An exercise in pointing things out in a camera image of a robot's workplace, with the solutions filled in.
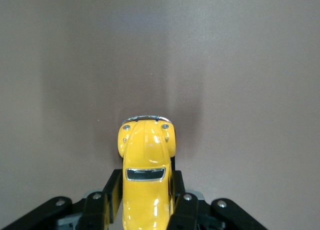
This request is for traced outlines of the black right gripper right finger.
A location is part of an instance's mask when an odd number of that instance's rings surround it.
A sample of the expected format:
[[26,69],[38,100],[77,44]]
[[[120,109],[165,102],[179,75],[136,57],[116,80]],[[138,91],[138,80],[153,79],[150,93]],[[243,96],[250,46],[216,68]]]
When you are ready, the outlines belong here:
[[182,172],[172,173],[173,214],[168,230],[265,230],[266,227],[228,198],[218,198],[208,204],[185,190]]

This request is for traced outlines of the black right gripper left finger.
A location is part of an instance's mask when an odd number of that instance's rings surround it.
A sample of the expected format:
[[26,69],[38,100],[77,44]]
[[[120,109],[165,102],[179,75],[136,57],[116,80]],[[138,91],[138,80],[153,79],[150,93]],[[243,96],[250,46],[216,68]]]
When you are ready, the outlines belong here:
[[51,198],[4,229],[107,230],[120,207],[122,182],[122,170],[115,169],[103,189],[89,191],[76,203],[65,196]]

